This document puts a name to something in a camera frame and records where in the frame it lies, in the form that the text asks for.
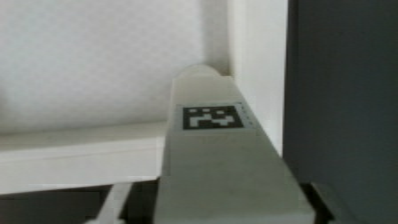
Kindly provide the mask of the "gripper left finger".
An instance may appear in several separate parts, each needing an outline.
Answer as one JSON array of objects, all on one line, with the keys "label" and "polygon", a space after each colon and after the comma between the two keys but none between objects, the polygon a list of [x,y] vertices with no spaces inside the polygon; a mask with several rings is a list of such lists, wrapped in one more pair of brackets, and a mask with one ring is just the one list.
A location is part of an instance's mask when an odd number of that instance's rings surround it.
[{"label": "gripper left finger", "polygon": [[152,224],[156,193],[156,181],[113,184],[97,214],[85,224]]}]

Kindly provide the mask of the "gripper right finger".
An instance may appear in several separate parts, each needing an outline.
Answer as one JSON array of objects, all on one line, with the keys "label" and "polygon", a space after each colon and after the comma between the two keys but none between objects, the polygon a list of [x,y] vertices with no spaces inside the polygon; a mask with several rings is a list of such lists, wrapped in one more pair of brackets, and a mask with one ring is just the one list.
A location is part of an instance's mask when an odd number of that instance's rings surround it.
[{"label": "gripper right finger", "polygon": [[330,187],[314,182],[302,183],[300,187],[314,209],[314,224],[342,224],[344,209]]}]

